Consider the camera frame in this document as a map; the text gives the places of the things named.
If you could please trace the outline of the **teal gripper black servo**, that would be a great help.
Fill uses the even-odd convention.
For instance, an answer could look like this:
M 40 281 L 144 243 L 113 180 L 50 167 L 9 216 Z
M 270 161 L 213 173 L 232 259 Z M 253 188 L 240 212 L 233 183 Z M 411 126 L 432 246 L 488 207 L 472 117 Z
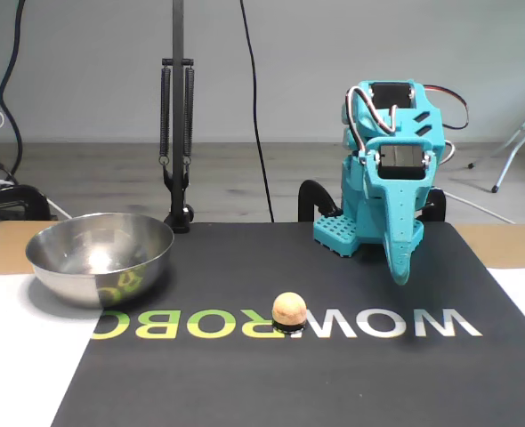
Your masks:
M 411 256 L 424 235 L 416 212 L 426 203 L 444 140 L 375 137 L 364 154 L 364 197 L 396 284 L 408 282 Z

